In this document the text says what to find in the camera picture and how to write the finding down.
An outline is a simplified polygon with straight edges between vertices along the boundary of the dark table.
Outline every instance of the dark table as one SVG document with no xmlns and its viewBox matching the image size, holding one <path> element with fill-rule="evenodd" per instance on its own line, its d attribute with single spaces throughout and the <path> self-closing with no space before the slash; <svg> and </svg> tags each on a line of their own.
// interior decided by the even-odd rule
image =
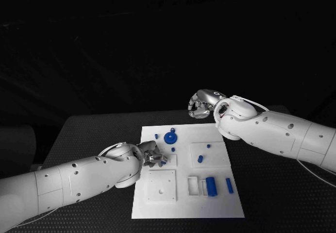
<svg viewBox="0 0 336 233">
<path fill-rule="evenodd" d="M 289 113 L 281 105 L 270 110 Z M 188 111 L 72 116 L 62 128 L 43 168 L 98 155 L 117 142 L 140 143 L 142 126 L 214 123 Z M 242 140 L 224 139 L 245 218 L 131 219 L 136 185 L 108 191 L 59 208 L 18 233 L 196 233 L 196 232 L 336 232 L 336 189 L 296 160 L 273 155 Z M 330 182 L 336 177 L 305 163 Z"/>
</svg>

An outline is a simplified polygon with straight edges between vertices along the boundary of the dark wall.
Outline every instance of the dark wall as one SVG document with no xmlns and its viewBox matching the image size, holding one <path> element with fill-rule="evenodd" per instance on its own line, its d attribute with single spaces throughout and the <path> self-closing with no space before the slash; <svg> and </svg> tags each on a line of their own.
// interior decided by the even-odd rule
<svg viewBox="0 0 336 233">
<path fill-rule="evenodd" d="M 336 16 L 315 5 L 49 10 L 2 19 L 3 124 L 61 128 L 71 115 L 186 109 L 208 88 L 336 126 Z"/>
</svg>

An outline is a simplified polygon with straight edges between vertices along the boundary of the textured table surface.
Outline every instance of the textured table surface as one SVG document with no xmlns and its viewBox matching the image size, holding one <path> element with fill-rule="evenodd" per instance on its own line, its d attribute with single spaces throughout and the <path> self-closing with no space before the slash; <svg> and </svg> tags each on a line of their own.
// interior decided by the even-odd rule
<svg viewBox="0 0 336 233">
<path fill-rule="evenodd" d="M 289 113 L 281 105 L 268 108 Z M 72 116 L 59 133 L 43 168 L 98 155 L 117 142 L 139 144 L 143 126 L 214 122 L 212 116 L 193 119 L 188 111 L 182 110 Z M 131 219 L 133 185 L 123 189 L 114 187 L 9 232 L 336 232 L 336 188 L 323 183 L 296 160 L 264 152 L 242 140 L 224 140 L 244 219 Z M 332 174 L 313 165 L 307 167 L 336 183 Z"/>
</svg>

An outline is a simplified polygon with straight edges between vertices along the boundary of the blue object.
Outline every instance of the blue object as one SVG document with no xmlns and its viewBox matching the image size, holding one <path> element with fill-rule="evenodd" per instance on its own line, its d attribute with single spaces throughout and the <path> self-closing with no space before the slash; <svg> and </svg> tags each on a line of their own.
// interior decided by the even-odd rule
<svg viewBox="0 0 336 233">
<path fill-rule="evenodd" d="M 209 197 L 215 197 L 217 194 L 217 184 L 215 184 L 215 178 L 214 177 L 208 177 L 205 179 L 206 182 L 206 190 L 208 190 L 208 196 Z"/>
<path fill-rule="evenodd" d="M 175 128 L 170 129 L 170 132 L 165 134 L 165 142 L 168 144 L 175 144 L 178 141 L 178 135 L 175 134 Z"/>
<path fill-rule="evenodd" d="M 204 156 L 201 155 L 199 157 L 198 157 L 198 162 L 201 163 L 204 161 Z"/>
<path fill-rule="evenodd" d="M 234 193 L 234 189 L 232 189 L 232 185 L 231 185 L 231 180 L 230 180 L 230 178 L 227 178 L 225 180 L 227 180 L 227 185 L 228 185 L 230 193 Z"/>
</svg>

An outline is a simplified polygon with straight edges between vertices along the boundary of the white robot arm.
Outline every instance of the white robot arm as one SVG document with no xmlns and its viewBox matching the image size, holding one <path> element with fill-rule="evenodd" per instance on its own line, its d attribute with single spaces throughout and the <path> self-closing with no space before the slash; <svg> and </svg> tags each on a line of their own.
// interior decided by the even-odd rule
<svg viewBox="0 0 336 233">
<path fill-rule="evenodd" d="M 250 103 L 260 106 L 264 112 L 258 113 Z M 195 118 L 208 117 L 214 111 L 217 128 L 228 139 L 242 139 L 267 152 L 310 162 L 336 172 L 336 129 L 270 111 L 245 98 L 228 98 L 208 89 L 193 95 L 189 110 Z"/>
<path fill-rule="evenodd" d="M 0 180 L 0 233 L 36 215 L 140 179 L 143 166 L 163 165 L 156 142 L 118 143 L 93 156 Z"/>
</svg>

